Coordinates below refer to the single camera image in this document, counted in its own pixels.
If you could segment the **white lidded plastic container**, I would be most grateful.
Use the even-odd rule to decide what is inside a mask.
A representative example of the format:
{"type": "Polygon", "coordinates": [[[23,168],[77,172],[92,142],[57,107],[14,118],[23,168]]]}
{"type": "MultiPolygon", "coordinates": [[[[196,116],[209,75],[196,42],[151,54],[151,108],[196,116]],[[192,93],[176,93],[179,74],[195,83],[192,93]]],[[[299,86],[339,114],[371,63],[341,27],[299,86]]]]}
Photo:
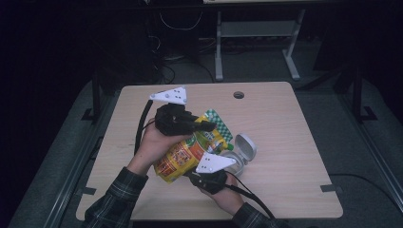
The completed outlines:
{"type": "Polygon", "coordinates": [[[234,143],[222,152],[221,155],[235,161],[234,164],[225,168],[225,171],[240,177],[248,162],[252,161],[257,154],[257,147],[254,142],[243,133],[236,136],[234,143]]]}

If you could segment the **yellow green spouted refill pouch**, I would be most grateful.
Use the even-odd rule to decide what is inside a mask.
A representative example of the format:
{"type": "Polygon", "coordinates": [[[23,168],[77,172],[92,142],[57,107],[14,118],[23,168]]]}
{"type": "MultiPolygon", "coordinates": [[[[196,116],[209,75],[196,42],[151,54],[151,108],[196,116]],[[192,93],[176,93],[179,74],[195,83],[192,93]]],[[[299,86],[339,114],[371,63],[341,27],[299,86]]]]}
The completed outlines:
{"type": "Polygon", "coordinates": [[[196,131],[191,138],[172,146],[168,152],[154,163],[155,173],[171,183],[195,168],[205,152],[219,155],[224,150],[232,150],[233,135],[214,109],[208,109],[196,122],[215,124],[212,131],[196,131]]]}

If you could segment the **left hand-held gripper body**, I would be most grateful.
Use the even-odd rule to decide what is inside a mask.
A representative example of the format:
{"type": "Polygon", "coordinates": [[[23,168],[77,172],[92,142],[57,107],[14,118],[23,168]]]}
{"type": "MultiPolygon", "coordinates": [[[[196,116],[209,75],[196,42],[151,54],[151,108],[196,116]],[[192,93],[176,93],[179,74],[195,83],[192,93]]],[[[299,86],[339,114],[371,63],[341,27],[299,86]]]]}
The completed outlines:
{"type": "Polygon", "coordinates": [[[185,110],[187,95],[184,86],[153,93],[149,98],[151,101],[164,102],[164,105],[157,109],[155,126],[165,136],[190,135],[193,132],[192,123],[182,121],[182,114],[192,114],[185,110]]]}

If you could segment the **person's left hand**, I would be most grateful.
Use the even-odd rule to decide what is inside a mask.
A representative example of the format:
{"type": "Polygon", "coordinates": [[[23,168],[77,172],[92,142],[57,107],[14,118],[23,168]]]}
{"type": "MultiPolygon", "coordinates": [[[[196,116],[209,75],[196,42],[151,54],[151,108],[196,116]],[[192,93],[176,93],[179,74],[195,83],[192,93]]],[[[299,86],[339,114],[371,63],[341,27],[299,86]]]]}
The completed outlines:
{"type": "Polygon", "coordinates": [[[191,138],[191,135],[165,136],[150,119],[145,128],[139,149],[126,169],[131,173],[145,177],[150,167],[175,144],[191,138]]]}

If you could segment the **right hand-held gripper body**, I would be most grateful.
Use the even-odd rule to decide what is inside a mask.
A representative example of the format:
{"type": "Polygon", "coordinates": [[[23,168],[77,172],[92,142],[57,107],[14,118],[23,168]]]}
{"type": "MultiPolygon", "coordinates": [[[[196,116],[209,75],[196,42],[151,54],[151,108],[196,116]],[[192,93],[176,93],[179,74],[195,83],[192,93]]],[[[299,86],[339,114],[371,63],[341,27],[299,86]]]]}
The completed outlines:
{"type": "Polygon", "coordinates": [[[205,152],[198,165],[189,170],[196,175],[196,178],[190,181],[194,186],[214,195],[224,188],[227,180],[225,168],[234,163],[230,158],[205,152]]]}

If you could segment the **person's right hand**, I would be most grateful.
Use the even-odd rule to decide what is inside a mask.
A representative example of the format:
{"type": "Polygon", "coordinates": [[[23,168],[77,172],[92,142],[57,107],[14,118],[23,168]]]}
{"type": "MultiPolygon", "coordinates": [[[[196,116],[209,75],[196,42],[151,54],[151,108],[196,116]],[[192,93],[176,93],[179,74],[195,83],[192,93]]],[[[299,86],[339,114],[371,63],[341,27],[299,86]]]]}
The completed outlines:
{"type": "Polygon", "coordinates": [[[239,209],[244,204],[244,200],[241,195],[228,188],[223,188],[220,192],[212,195],[207,191],[200,188],[200,191],[211,198],[224,212],[231,216],[236,215],[239,209]]]}

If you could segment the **black metal stand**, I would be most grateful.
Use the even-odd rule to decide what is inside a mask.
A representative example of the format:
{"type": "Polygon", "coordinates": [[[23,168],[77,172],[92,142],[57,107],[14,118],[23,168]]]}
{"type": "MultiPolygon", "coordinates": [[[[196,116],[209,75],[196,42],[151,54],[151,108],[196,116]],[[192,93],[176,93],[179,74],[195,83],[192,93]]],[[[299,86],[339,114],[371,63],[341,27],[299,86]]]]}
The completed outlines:
{"type": "Polygon", "coordinates": [[[101,88],[100,82],[97,72],[92,74],[91,80],[91,88],[92,88],[92,108],[87,108],[82,121],[91,121],[92,124],[95,124],[101,114],[101,88]]]}
{"type": "Polygon", "coordinates": [[[352,112],[355,119],[363,124],[365,121],[376,121],[373,110],[369,106],[362,104],[362,89],[363,89],[363,77],[362,71],[358,67],[355,71],[353,80],[353,100],[352,100],[352,112]]]}

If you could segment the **white metal desk frame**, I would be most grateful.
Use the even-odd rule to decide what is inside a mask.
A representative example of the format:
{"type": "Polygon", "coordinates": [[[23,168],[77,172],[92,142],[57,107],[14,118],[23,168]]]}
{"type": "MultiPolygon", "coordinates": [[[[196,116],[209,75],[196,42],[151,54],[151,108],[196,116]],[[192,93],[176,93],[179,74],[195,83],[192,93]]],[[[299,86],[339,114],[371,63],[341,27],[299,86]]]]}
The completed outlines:
{"type": "Polygon", "coordinates": [[[221,19],[218,12],[216,26],[216,52],[215,52],[215,79],[223,81],[221,39],[241,37],[287,37],[290,39],[288,48],[282,51],[283,59],[288,67],[291,78],[299,81],[300,76],[294,63],[292,54],[305,16],[305,9],[298,12],[294,20],[286,21],[252,21],[252,22],[226,22],[221,19]]]}

